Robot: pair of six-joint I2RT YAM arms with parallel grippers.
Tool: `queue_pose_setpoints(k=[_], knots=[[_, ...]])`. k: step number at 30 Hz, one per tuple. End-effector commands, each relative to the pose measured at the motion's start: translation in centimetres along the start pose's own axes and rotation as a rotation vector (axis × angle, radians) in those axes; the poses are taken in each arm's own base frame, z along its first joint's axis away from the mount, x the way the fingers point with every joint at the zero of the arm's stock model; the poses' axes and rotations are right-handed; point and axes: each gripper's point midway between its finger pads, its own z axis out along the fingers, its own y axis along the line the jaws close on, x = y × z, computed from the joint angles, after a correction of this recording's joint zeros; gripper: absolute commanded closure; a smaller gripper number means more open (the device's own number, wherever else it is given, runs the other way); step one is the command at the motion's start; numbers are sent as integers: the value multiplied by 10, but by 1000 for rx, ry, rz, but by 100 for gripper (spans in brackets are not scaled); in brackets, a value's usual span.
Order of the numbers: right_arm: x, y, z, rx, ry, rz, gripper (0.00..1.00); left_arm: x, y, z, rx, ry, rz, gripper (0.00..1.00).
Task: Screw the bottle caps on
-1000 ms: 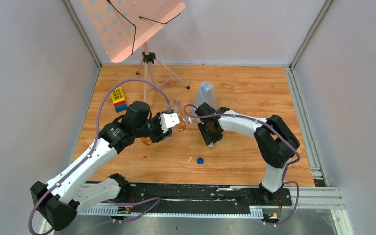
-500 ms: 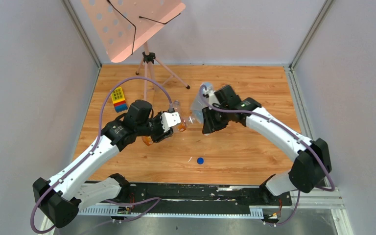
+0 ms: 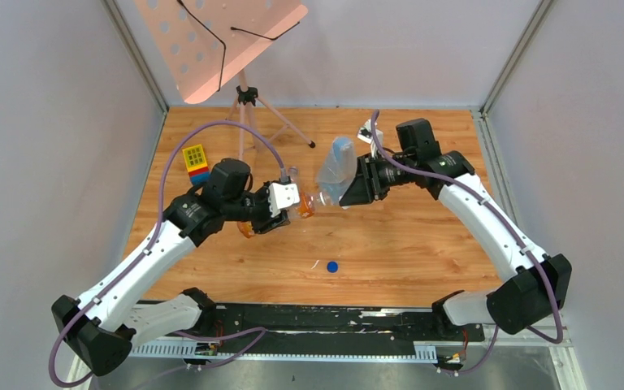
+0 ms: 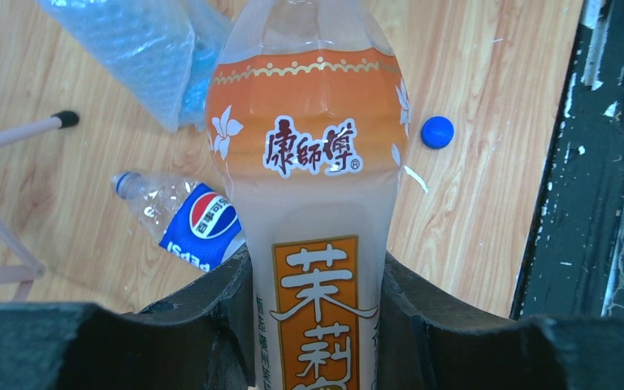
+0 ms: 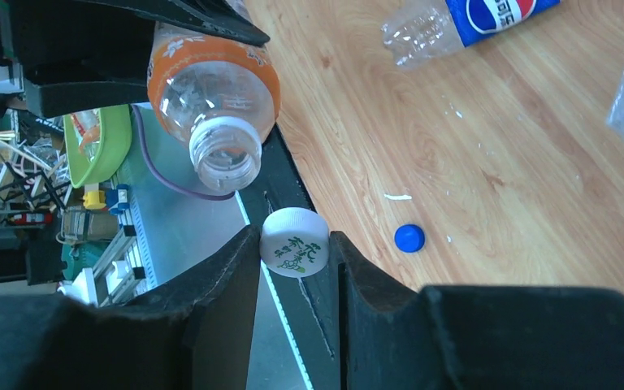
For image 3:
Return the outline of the clear Pepsi bottle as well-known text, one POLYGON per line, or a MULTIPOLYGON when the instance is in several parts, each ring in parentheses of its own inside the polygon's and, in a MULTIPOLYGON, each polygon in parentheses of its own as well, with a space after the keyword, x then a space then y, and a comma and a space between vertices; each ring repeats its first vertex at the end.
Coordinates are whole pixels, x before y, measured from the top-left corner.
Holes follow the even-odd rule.
POLYGON ((297 167, 288 168, 288 177, 291 183, 297 184, 299 182, 299 170, 297 167))

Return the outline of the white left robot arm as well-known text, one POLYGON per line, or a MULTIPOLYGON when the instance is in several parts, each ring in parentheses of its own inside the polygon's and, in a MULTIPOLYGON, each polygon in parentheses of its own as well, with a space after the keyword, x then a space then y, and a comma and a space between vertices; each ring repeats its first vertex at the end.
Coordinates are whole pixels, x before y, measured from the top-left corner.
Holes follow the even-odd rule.
POLYGON ((198 288, 137 309, 136 303, 180 259, 198 248, 226 222, 249 225, 264 234, 288 224, 287 209, 300 198, 293 180, 267 181, 249 191, 247 163, 225 158, 207 180, 176 197, 158 224, 109 275, 77 298, 62 295, 52 305, 63 342, 96 376, 108 375, 131 351, 177 331, 210 334, 216 304, 198 288))

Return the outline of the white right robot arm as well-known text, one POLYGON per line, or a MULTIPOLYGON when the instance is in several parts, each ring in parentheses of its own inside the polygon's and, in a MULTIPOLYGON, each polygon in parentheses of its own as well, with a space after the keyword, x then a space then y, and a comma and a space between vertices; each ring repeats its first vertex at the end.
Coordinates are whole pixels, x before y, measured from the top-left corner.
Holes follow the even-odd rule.
POLYGON ((340 180, 335 201, 342 207, 383 200, 392 187, 416 184, 454 213, 478 241, 496 268, 502 284, 491 291, 456 291, 435 301, 433 332, 452 339, 468 324, 498 326, 515 335, 529 330, 560 343, 560 310, 568 291, 572 266, 561 253, 551 256, 527 236, 496 204, 474 167, 459 152, 444 153, 431 124, 424 118, 396 126, 400 150, 384 148, 376 119, 357 132, 370 153, 357 155, 348 137, 332 143, 331 169, 340 180))

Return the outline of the orange tea bottle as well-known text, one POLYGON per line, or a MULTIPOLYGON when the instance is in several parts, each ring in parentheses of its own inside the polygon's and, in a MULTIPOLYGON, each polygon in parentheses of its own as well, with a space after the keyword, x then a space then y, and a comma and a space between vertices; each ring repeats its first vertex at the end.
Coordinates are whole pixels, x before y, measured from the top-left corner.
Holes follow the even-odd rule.
POLYGON ((329 207, 340 207, 340 198, 334 198, 324 191, 315 193, 300 192, 300 201, 283 209, 278 216, 259 222, 237 222, 236 226, 244 237, 252 238, 285 227, 297 220, 309 219, 318 214, 322 208, 329 207))

